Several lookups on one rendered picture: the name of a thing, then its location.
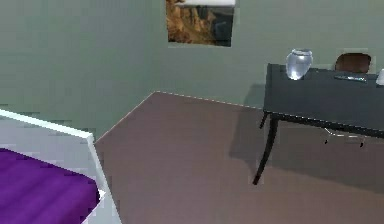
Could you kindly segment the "dark grey table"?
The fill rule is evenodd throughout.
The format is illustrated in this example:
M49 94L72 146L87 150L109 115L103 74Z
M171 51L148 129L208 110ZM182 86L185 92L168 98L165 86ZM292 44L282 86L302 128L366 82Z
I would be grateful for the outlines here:
M367 83L337 80L336 75L364 77ZM376 79L376 74L311 68L295 81L283 65L269 64L262 118L269 132L253 183L262 176L280 121L384 139L384 86Z

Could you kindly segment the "dark flat remote control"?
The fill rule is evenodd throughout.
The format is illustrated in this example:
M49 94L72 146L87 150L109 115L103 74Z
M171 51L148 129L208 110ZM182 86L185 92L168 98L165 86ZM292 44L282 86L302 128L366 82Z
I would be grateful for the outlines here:
M337 80L346 80L346 81L354 81L354 82L367 83L367 79L364 78L364 77L336 75L336 76L334 76L334 78L337 79Z

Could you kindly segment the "clear glass vase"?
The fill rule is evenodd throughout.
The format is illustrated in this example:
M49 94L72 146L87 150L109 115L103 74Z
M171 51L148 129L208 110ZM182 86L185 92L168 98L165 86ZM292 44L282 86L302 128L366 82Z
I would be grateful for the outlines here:
M313 62L312 51L309 49L293 49L286 57L286 74L291 80L302 79Z

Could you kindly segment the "brown chair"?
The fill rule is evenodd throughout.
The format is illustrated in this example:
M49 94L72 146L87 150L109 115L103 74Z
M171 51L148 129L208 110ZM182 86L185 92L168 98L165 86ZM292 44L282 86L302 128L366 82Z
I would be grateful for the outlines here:
M336 62L337 71L367 74L371 63L371 56L365 53L344 53Z

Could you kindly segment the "framed brown landscape picture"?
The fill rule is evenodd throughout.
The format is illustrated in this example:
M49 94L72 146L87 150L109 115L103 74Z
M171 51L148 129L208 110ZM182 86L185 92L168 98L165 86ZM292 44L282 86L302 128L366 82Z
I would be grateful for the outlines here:
M165 0L170 43L232 46L237 0Z

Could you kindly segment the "purple bed cover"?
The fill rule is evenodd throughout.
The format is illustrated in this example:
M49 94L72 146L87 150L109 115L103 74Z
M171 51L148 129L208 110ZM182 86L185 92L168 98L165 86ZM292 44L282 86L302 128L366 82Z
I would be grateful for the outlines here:
M81 224L99 201L94 180L0 148L0 224Z

